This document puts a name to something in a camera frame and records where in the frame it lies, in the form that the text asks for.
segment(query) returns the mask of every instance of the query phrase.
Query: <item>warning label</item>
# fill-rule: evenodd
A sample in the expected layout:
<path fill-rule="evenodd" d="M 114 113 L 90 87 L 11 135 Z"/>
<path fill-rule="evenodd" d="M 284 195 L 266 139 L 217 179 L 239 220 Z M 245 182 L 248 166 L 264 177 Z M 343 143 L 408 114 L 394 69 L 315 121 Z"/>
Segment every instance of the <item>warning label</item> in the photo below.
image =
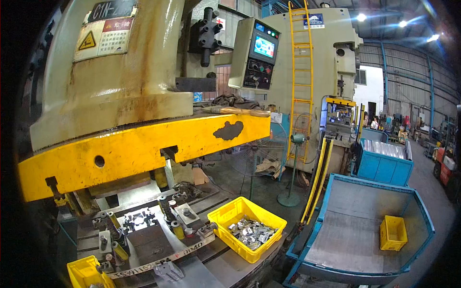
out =
<path fill-rule="evenodd" d="M 123 17 L 86 23 L 80 30 L 74 62 L 126 53 L 133 20 Z"/>
<path fill-rule="evenodd" d="M 83 42 L 78 47 L 78 50 L 81 51 L 93 47 L 96 47 L 95 37 L 93 36 L 93 31 L 89 31 L 85 37 L 85 40 L 83 40 Z"/>

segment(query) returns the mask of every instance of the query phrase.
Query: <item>worker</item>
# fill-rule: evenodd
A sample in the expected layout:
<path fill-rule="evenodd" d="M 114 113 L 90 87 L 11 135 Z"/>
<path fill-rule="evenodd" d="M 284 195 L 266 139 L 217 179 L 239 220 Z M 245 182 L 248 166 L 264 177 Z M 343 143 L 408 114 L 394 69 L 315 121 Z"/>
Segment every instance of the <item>worker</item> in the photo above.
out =
<path fill-rule="evenodd" d="M 363 115 L 364 115 L 364 116 L 363 116 L 363 123 L 362 123 L 362 126 L 366 128 L 366 127 L 368 126 L 368 113 L 365 111 L 365 112 L 363 113 Z"/>
<path fill-rule="evenodd" d="M 372 129 L 378 130 L 379 124 L 378 124 L 378 117 L 377 116 L 373 117 L 371 127 L 372 127 Z"/>

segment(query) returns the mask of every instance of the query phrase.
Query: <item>blue storage bin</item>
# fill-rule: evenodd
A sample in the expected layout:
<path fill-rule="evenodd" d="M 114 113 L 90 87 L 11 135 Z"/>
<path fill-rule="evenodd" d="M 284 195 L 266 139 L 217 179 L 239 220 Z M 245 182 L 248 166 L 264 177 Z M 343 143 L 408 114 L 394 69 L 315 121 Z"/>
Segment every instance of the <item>blue storage bin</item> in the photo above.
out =
<path fill-rule="evenodd" d="M 356 160 L 358 165 L 351 170 L 351 176 L 396 186 L 408 186 L 413 161 L 366 151 L 364 141 L 364 138 L 360 139 Z"/>
<path fill-rule="evenodd" d="M 387 143 L 387 141 L 389 140 L 389 136 L 383 131 L 378 131 L 369 128 L 362 129 L 362 138 L 372 141 L 381 141 L 383 143 Z"/>

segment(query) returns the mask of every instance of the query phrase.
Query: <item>doorway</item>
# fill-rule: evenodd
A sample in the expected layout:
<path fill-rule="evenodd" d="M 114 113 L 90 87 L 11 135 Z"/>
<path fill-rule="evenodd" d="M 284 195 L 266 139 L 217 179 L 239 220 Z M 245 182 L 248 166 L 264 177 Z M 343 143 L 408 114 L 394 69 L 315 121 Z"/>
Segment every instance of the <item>doorway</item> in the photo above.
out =
<path fill-rule="evenodd" d="M 374 116 L 376 116 L 376 102 L 368 102 L 368 122 L 369 123 L 373 121 Z"/>

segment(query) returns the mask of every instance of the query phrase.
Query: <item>touchscreen display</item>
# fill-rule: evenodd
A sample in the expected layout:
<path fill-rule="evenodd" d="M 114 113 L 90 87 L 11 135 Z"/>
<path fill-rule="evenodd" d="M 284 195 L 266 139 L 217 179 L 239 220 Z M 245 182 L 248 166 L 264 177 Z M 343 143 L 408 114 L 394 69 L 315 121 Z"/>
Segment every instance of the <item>touchscreen display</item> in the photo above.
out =
<path fill-rule="evenodd" d="M 254 51 L 256 53 L 262 54 L 264 56 L 273 58 L 274 57 L 275 44 L 263 39 L 259 36 L 256 36 L 256 41 L 254 43 Z"/>

